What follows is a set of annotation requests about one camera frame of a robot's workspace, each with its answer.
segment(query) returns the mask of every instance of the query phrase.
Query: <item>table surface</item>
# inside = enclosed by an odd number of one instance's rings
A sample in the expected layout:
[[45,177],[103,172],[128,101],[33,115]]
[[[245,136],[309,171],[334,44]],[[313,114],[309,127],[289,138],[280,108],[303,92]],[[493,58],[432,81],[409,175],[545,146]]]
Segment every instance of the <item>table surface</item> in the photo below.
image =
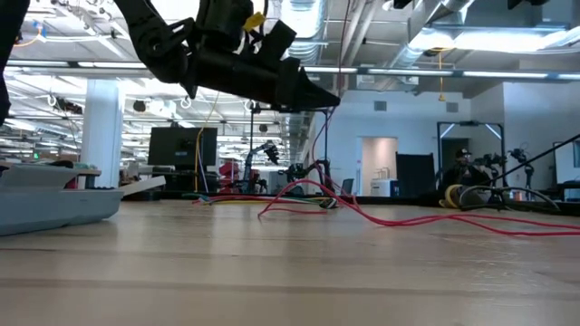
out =
[[[12,162],[0,161],[0,167],[10,168],[14,164],[26,164],[26,163],[12,163]],[[84,176],[84,177],[88,177],[88,176],[96,176],[96,177],[98,177],[98,176],[101,175],[101,171],[100,170],[97,170],[97,169],[76,168],[75,170],[79,171],[79,176]]]
[[[453,221],[392,229],[346,209],[274,212],[260,222],[262,207],[122,203],[109,221],[0,237],[1,324],[580,321],[580,237],[508,237]],[[445,212],[363,208],[389,219]]]

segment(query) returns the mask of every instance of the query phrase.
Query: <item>door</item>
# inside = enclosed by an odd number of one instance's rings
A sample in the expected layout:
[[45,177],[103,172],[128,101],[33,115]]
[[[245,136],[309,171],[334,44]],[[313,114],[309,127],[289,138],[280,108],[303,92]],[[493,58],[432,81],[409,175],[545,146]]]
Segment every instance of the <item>door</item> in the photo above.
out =
[[394,138],[362,138],[359,194],[371,195],[375,178],[397,178],[398,140]]
[[469,139],[441,140],[441,162],[443,163],[442,172],[453,167],[455,164],[455,153],[461,149],[469,149]]

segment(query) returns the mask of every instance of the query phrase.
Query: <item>red cable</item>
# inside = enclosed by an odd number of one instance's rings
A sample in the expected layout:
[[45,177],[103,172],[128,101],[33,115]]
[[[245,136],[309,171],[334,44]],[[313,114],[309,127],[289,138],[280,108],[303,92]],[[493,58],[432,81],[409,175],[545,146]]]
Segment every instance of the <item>red cable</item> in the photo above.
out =
[[[209,202],[206,202],[206,201],[200,200],[200,199],[194,200],[193,201],[193,204],[195,205],[195,204],[199,204],[199,203],[202,203],[202,202],[212,204],[214,201],[215,202],[218,202],[220,200],[258,200],[258,201],[264,201],[264,202],[268,202],[268,201],[271,200],[271,199],[266,199],[266,198],[258,198],[258,197],[243,196],[243,195],[235,195],[235,196],[215,196],[215,197],[211,197],[210,199],[211,199],[211,201],[209,201]],[[281,203],[281,204],[302,204],[302,203],[295,202],[295,201],[292,201],[292,200],[284,200],[283,198],[280,199],[280,200],[281,201],[278,201],[278,203]]]
[[[529,224],[529,225],[538,225],[538,226],[544,226],[544,227],[555,227],[555,228],[567,228],[567,229],[574,229],[574,230],[580,230],[580,226],[576,226],[576,225],[559,225],[559,224],[551,224],[551,223],[543,223],[543,222],[535,222],[535,221],[529,221],[529,220],[524,220],[524,219],[520,219],[520,218],[512,218],[512,217],[499,217],[499,216],[485,216],[485,215],[476,215],[476,214],[456,214],[456,215],[439,215],[439,216],[421,216],[421,217],[414,217],[414,218],[410,218],[410,219],[406,219],[406,220],[402,220],[402,221],[386,221],[374,216],[370,216],[366,213],[364,213],[360,207],[358,206],[358,203],[356,202],[356,197],[353,197],[353,204],[350,204],[348,202],[346,202],[345,200],[343,200],[342,198],[340,198],[339,196],[337,196],[334,192],[332,192],[330,189],[326,188],[325,186],[314,182],[312,180],[308,180],[308,179],[301,179],[301,180],[297,180],[295,182],[292,182],[290,184],[288,184],[272,201],[270,201],[268,203],[268,205],[266,206],[266,208],[264,208],[264,210],[262,210],[259,214],[258,217],[260,217],[261,215],[263,215],[265,212],[272,210],[272,208],[270,208],[271,205],[273,205],[275,202],[278,202],[278,200],[280,199],[280,196],[282,196],[288,189],[295,187],[298,184],[301,183],[307,183],[307,184],[312,184],[312,185],[316,185],[319,188],[321,188],[327,195],[335,198],[336,200],[338,200],[341,204],[348,206],[349,208],[351,208],[353,211],[359,213],[360,215],[364,216],[365,218],[367,218],[368,220],[370,220],[371,222],[377,224],[377,225],[383,225],[383,226],[389,226],[389,227],[395,227],[395,226],[415,226],[415,225],[423,225],[423,224],[428,224],[428,223],[433,223],[433,222],[437,222],[443,219],[451,219],[451,220],[455,220],[455,221],[460,221],[460,222],[464,222],[464,223],[468,223],[470,225],[474,225],[474,226],[478,226],[481,227],[483,229],[486,229],[488,231],[494,232],[494,233],[498,233],[501,235],[527,235],[527,236],[559,236],[559,235],[580,235],[580,231],[572,231],[572,232],[526,232],[526,231],[508,231],[508,230],[501,230],[501,229],[497,229],[491,226],[487,226],[487,225],[483,225],[481,223],[475,222],[475,221],[471,221],[469,219],[467,219],[466,217],[472,217],[472,218],[482,218],[482,219],[493,219],[493,220],[501,220],[501,221],[509,221],[509,222],[517,222],[517,223],[524,223],[524,224]],[[305,213],[305,214],[312,214],[311,211],[307,211],[307,212],[302,212],[302,211],[297,211],[297,210],[293,210],[294,213]]]
[[268,212],[271,211],[282,211],[282,212],[290,212],[290,213],[298,213],[298,214],[313,214],[313,215],[318,215],[318,214],[328,214],[327,211],[303,211],[303,210],[296,210],[296,209],[289,209],[289,208],[270,208],[268,209]]

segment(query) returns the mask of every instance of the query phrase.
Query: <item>red object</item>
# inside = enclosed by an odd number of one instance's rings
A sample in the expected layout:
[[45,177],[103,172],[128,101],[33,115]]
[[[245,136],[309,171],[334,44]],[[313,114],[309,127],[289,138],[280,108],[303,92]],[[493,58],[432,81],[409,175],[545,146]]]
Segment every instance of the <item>red object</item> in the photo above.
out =
[[[383,226],[388,226],[388,227],[415,226],[415,225],[423,225],[423,224],[438,222],[438,221],[444,220],[444,219],[451,219],[451,220],[460,221],[463,223],[468,223],[468,224],[471,224],[474,226],[478,226],[478,227],[481,227],[481,228],[486,229],[488,231],[491,231],[491,232],[494,232],[497,234],[501,234],[501,235],[527,235],[527,236],[580,235],[580,231],[528,232],[528,231],[501,230],[501,229],[497,229],[495,227],[481,224],[479,222],[475,222],[475,221],[471,220],[471,218],[509,221],[509,222],[528,224],[528,225],[536,225],[536,226],[543,226],[543,227],[549,227],[549,228],[564,228],[564,229],[572,229],[572,230],[580,230],[580,226],[559,225],[559,224],[552,224],[552,223],[542,223],[542,222],[536,222],[536,221],[529,221],[529,220],[525,220],[525,219],[521,219],[521,218],[485,216],[485,215],[478,215],[478,214],[451,214],[451,215],[421,216],[421,217],[414,217],[414,218],[410,218],[410,219],[406,219],[406,220],[402,220],[402,221],[387,221],[387,220],[383,220],[383,219],[380,219],[378,217],[370,216],[370,215],[364,213],[361,210],[361,208],[359,207],[358,203],[356,202],[355,196],[353,196],[353,204],[350,204],[350,203],[346,202],[344,199],[337,196],[334,192],[332,192],[330,189],[326,188],[325,186],[323,186],[317,182],[308,180],[308,179],[301,179],[301,180],[297,180],[295,182],[288,184],[282,191],[280,191],[280,193],[274,198],[274,200],[270,201],[270,203],[266,206],[266,208],[264,208],[264,210],[258,214],[258,217],[260,217],[261,215],[263,215],[267,211],[270,211],[273,209],[274,210],[283,210],[280,208],[270,208],[270,206],[273,205],[275,202],[277,202],[279,200],[280,196],[282,196],[288,189],[295,187],[296,185],[301,184],[301,183],[307,183],[307,184],[312,184],[312,185],[318,186],[328,196],[335,198],[341,204],[351,208],[353,211],[364,216],[366,219],[368,219],[369,221],[371,221],[377,225],[383,225]],[[298,210],[294,211],[294,210],[288,210],[288,209],[284,209],[284,210],[285,211],[293,211],[295,213],[300,213],[300,214],[315,214],[313,211],[298,211]]]
[[231,184],[239,180],[239,165],[234,160],[228,160],[224,165],[219,167],[219,175],[221,179],[219,184],[221,185],[219,189],[220,194],[234,194],[238,190],[232,187]]

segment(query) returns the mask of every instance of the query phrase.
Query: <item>computer monitor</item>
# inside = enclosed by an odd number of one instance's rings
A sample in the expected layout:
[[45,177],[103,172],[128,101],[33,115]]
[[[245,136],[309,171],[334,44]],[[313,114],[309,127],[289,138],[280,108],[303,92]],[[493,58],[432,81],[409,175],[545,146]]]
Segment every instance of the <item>computer monitor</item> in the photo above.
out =
[[[152,166],[193,167],[196,139],[200,128],[153,128],[148,164]],[[218,129],[205,128],[199,140],[202,166],[216,165]]]

